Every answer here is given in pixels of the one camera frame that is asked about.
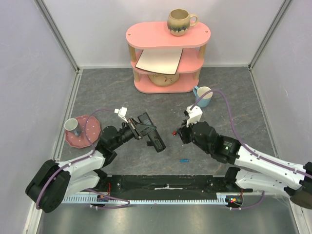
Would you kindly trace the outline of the black remote control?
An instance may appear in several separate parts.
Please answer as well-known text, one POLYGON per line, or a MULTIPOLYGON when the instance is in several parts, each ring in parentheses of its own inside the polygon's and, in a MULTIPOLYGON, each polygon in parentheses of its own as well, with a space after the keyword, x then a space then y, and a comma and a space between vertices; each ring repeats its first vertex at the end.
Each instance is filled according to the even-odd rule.
POLYGON ((138 120, 140 122, 139 129, 142 135, 149 138, 147 146, 153 146, 158 153, 165 150, 166 146, 149 115, 145 112, 138 116, 138 120))

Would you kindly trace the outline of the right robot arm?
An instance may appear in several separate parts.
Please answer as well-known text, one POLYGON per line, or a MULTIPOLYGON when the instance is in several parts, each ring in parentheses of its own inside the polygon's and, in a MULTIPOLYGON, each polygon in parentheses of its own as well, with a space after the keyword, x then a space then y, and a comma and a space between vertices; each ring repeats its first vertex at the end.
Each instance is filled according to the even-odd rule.
POLYGON ((182 123, 176 134, 184 144, 193 143, 213 159, 232 165, 234 175, 223 179, 229 192, 238 188, 263 190, 289 198, 294 204, 312 207, 312 164, 296 164, 243 145, 237 139, 223 136, 207 122, 182 123))

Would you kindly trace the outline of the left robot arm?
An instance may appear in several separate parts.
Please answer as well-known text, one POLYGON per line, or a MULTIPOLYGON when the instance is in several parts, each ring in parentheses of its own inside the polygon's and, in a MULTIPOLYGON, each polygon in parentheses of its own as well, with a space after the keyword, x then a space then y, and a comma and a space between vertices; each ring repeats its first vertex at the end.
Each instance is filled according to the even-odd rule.
POLYGON ((107 186, 106 173, 101 169, 115 159, 115 150, 131 139, 140 140, 145 136, 149 139, 147 145, 154 147, 156 152, 166 148, 147 113, 139 115, 138 120, 126 120, 120 129, 107 126, 89 153, 68 161, 50 159, 44 162, 25 193, 35 202, 38 210, 50 213, 67 196, 87 189, 101 192, 107 186))

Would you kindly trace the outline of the light blue mug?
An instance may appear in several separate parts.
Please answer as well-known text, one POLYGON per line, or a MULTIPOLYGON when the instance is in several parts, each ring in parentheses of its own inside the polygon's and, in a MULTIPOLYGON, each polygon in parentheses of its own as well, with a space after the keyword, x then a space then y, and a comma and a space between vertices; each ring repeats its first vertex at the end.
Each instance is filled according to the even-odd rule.
POLYGON ((213 96, 213 92, 205 94, 207 91, 210 91, 210 88, 207 86, 198 87, 195 86, 193 88, 193 93, 195 95, 196 105, 200 108, 204 108, 208 106, 210 100, 213 96))

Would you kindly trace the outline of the pink polka-dot plate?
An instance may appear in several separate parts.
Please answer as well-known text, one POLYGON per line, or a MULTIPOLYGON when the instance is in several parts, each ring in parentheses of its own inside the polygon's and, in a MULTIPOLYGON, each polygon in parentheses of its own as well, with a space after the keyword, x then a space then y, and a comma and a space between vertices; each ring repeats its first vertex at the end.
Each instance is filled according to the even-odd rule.
POLYGON ((83 115, 76 117, 80 126, 80 136, 65 130, 65 141, 74 148, 85 148, 91 146, 99 138, 101 128, 100 122, 94 116, 83 115))

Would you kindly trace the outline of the beige painted bowl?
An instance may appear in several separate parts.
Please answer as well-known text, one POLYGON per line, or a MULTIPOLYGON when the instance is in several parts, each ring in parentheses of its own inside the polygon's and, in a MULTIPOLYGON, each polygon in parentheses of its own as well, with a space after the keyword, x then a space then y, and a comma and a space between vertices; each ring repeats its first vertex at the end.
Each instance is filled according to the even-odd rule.
POLYGON ((167 74, 148 74, 150 81, 160 87, 166 87, 174 84, 180 78, 180 74, 167 75, 167 74))

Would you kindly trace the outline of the grey white cup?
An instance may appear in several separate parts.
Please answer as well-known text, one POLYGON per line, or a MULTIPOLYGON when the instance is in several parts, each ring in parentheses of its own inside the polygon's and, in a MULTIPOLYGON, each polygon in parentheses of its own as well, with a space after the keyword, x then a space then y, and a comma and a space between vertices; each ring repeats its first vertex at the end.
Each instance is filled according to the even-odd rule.
POLYGON ((66 131, 73 133, 76 137, 80 136, 80 126, 76 118, 70 118, 65 121, 64 128, 66 131))

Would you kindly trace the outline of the white black-edged board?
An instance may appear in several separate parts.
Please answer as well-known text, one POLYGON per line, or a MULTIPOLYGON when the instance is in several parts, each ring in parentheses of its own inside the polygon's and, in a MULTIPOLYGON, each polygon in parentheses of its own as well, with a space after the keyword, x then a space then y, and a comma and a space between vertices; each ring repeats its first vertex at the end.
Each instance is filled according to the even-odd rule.
POLYGON ((141 52, 135 67, 152 73, 174 75, 182 52, 182 48, 145 49, 141 52))

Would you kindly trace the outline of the pink three-tier shelf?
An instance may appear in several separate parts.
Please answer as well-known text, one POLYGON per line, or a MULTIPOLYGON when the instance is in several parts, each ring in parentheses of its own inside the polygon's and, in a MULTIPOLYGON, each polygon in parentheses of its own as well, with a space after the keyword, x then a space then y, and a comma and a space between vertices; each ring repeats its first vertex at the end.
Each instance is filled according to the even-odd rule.
POLYGON ((137 90, 146 94, 191 92, 198 85, 210 36, 209 27, 201 22, 182 36, 172 35, 166 22, 142 22, 131 26, 126 39, 137 90), (151 72, 136 68, 136 64, 143 50, 168 48, 183 49, 176 71, 179 79, 168 86, 158 86, 150 80, 151 72))

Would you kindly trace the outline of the beige ceramic mug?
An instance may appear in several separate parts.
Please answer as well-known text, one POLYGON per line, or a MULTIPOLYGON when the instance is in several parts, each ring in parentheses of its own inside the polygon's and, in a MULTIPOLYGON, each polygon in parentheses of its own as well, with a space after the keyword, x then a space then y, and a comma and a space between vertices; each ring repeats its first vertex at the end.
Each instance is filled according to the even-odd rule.
POLYGON ((172 35, 182 36, 198 22, 199 19, 196 14, 190 14, 185 9, 175 9, 169 13, 167 27, 172 35))

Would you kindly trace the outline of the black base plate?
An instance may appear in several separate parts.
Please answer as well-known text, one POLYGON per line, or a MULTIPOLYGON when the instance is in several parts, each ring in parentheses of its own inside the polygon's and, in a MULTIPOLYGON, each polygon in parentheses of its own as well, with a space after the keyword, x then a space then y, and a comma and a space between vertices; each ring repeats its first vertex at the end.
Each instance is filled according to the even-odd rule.
POLYGON ((235 182, 212 175, 108 175, 93 188, 125 200, 203 200, 240 193, 235 182))

